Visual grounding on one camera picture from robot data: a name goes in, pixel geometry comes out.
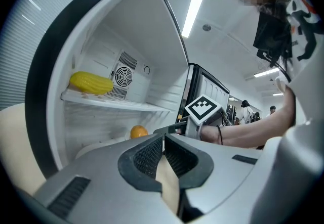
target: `white shelf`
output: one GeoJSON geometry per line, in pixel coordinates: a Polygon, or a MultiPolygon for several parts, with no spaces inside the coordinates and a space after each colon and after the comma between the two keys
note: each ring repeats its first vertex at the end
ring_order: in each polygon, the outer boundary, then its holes
{"type": "Polygon", "coordinates": [[[168,109],[156,105],[133,102],[126,99],[111,97],[107,95],[86,94],[86,93],[81,93],[70,89],[67,89],[62,93],[61,99],[64,101],[70,101],[70,102],[81,103],[86,105],[117,108],[122,110],[146,111],[146,112],[169,112],[168,109]]]}

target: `fluorescent light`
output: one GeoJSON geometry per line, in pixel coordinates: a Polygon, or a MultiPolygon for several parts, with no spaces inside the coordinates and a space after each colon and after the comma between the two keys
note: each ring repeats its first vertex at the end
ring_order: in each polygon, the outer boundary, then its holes
{"type": "Polygon", "coordinates": [[[183,37],[186,38],[189,37],[189,34],[191,32],[193,23],[196,19],[202,1],[203,0],[191,0],[186,21],[184,22],[184,26],[182,30],[183,37]]]}
{"type": "Polygon", "coordinates": [[[24,15],[22,15],[23,18],[25,18],[28,22],[32,23],[33,25],[35,25],[32,21],[30,21],[27,17],[25,17],[24,15]]]}
{"type": "Polygon", "coordinates": [[[264,71],[264,72],[262,72],[262,73],[255,74],[254,76],[255,76],[255,77],[265,76],[265,75],[267,75],[267,74],[275,73],[275,72],[278,72],[278,71],[279,71],[278,68],[274,68],[274,69],[270,69],[270,70],[268,70],[268,71],[264,71]]]}
{"type": "Polygon", "coordinates": [[[41,10],[41,8],[33,1],[33,0],[28,0],[33,4],[34,7],[36,7],[38,10],[41,10]]]}

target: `refrigerator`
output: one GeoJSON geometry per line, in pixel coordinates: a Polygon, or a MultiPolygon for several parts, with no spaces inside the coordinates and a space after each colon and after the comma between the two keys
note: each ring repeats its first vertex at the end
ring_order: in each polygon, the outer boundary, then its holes
{"type": "Polygon", "coordinates": [[[27,78],[27,132],[44,176],[125,142],[134,125],[152,134],[174,124],[187,83],[186,103],[206,94],[226,109],[229,90],[189,64],[168,0],[72,0],[46,30],[27,78]],[[110,78],[113,90],[69,88],[79,71],[110,78]]]}

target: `yellow corn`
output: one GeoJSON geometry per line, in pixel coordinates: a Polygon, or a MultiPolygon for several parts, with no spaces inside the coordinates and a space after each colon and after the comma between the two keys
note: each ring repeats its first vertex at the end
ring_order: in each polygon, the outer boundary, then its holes
{"type": "Polygon", "coordinates": [[[79,71],[70,78],[70,83],[82,92],[103,95],[113,89],[113,82],[106,77],[79,71]]]}

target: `orange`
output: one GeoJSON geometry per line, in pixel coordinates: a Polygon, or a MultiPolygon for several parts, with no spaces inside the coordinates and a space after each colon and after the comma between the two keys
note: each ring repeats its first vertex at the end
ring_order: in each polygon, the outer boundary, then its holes
{"type": "Polygon", "coordinates": [[[144,128],[141,125],[135,125],[132,129],[131,129],[131,138],[139,138],[142,136],[146,136],[148,135],[146,128],[144,128]]]}

